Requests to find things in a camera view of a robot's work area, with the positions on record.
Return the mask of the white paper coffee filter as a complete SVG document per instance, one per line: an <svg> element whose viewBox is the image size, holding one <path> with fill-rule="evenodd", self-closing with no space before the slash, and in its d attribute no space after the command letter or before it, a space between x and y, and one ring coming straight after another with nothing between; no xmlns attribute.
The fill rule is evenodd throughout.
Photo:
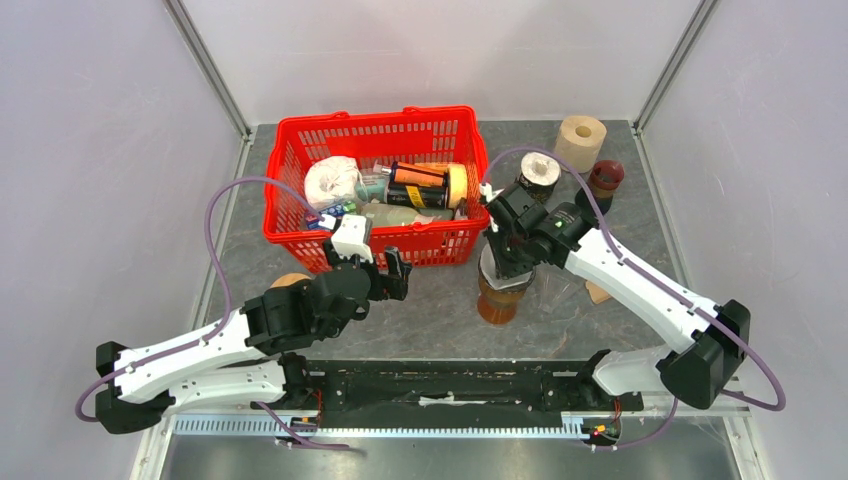
<svg viewBox="0 0 848 480"><path fill-rule="evenodd" d="M532 269L528 273L516 276L500 276L497 273L494 255L488 246L486 246L481 252L478 261L478 271L485 283L495 291L524 288L533 282L536 275L535 270Z"/></svg>

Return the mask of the dark glass coffee dripper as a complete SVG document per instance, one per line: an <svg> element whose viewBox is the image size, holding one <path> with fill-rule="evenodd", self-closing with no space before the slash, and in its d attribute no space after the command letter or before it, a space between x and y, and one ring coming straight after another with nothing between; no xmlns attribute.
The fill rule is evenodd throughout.
<svg viewBox="0 0 848 480"><path fill-rule="evenodd" d="M478 285L482 295L489 298L500 298L503 296L523 296L535 280L535 273L529 272L519 276L502 279L488 276L485 272L479 272Z"/></svg>

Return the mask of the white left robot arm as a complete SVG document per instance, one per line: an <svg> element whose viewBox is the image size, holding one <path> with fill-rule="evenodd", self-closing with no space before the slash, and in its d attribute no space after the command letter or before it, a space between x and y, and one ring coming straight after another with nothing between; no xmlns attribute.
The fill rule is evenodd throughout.
<svg viewBox="0 0 848 480"><path fill-rule="evenodd" d="M395 247L385 250L385 271L359 255L342 258L329 241L324 250L328 271L292 274L211 325L147 347L99 345L104 385L94 397L94 421L127 434L195 408L311 406L317 393L298 350L338 337L373 302L404 300L413 270Z"/></svg>

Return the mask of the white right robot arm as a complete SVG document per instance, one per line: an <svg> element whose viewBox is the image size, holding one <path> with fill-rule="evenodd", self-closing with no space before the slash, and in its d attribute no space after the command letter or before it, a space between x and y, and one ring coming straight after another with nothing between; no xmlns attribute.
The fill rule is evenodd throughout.
<svg viewBox="0 0 848 480"><path fill-rule="evenodd" d="M512 280L540 264L559 267L610 294L663 341L653 349L599 351L577 382L585 406L601 409L616 396L654 390L690 407L713 405L746 357L739 345L749 334L746 307L697 295L633 254L602 229L583 192L549 210L519 183L479 190L498 278Z"/></svg>

